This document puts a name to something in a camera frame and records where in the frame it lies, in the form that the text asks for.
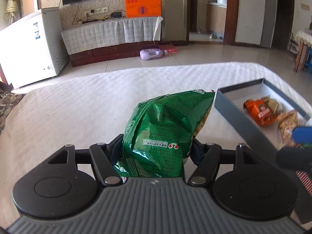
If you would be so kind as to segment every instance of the gray box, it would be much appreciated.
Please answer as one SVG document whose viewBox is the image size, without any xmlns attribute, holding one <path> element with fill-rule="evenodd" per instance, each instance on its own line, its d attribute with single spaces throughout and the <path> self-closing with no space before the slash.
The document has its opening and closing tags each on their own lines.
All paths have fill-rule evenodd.
<svg viewBox="0 0 312 234">
<path fill-rule="evenodd" d="M 264 78 L 218 89 L 214 105 L 254 152 L 278 168 L 275 160 L 281 140 L 277 124 L 260 127 L 248 112 L 243 110 L 245 100 L 259 99 L 267 95 L 277 99 L 282 104 L 283 111 L 296 109 L 299 119 L 309 118 L 300 106 Z M 312 197 L 294 171 L 285 169 L 281 169 L 281 171 L 297 185 L 299 196 L 294 210 L 301 223 L 312 221 Z"/>
</svg>

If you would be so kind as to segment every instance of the wall socket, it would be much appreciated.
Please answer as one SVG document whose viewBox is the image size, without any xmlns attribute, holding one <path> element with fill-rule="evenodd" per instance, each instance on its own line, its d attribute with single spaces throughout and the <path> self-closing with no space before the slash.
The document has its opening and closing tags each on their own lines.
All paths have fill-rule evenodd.
<svg viewBox="0 0 312 234">
<path fill-rule="evenodd" d="M 102 8 L 96 8 L 93 10 L 88 10 L 85 11 L 85 17 L 90 17 L 92 15 L 97 15 L 97 14 L 104 14 L 104 13 L 108 13 L 108 7 L 102 7 Z"/>
</svg>

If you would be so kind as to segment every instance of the freezer vent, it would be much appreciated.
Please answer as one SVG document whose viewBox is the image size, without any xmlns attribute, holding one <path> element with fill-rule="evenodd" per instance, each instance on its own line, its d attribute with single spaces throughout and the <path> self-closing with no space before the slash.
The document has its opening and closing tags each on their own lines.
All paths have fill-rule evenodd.
<svg viewBox="0 0 312 234">
<path fill-rule="evenodd" d="M 64 67 L 64 65 L 66 64 L 66 62 L 68 60 L 67 55 L 65 54 L 65 52 L 63 50 L 60 51 L 57 55 L 55 55 L 54 59 L 55 59 L 57 68 L 59 70 L 61 70 Z"/>
</svg>

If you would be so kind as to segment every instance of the purple detergent bottle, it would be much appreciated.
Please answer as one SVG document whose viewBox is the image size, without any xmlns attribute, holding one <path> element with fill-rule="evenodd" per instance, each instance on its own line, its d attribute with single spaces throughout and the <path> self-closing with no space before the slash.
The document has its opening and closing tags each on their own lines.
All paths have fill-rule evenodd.
<svg viewBox="0 0 312 234">
<path fill-rule="evenodd" d="M 168 54 L 167 50 L 160 50 L 158 48 L 143 49 L 140 51 L 140 56 L 141 56 L 142 60 L 149 60 L 152 58 L 160 58 L 166 54 Z"/>
</svg>

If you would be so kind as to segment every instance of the orange box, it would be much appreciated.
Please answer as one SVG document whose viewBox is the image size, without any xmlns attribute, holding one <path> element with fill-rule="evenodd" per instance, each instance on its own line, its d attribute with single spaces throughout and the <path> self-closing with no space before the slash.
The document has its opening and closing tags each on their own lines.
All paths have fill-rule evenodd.
<svg viewBox="0 0 312 234">
<path fill-rule="evenodd" d="M 127 18 L 161 16 L 161 0 L 125 0 Z"/>
</svg>

